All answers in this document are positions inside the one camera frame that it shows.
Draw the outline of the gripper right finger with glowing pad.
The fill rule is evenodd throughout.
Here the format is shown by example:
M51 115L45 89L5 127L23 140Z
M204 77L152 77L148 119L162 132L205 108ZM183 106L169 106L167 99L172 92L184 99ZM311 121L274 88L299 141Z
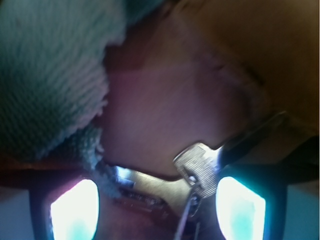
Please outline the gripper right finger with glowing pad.
M319 140L309 139L277 163L227 165L215 195L224 238L319 239L319 148Z

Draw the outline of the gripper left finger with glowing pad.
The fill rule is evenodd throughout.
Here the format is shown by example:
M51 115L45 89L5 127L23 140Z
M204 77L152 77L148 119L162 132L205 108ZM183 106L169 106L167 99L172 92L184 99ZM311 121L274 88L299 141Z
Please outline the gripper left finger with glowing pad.
M2 240L93 240L100 212L97 185L71 180L53 189L1 186Z

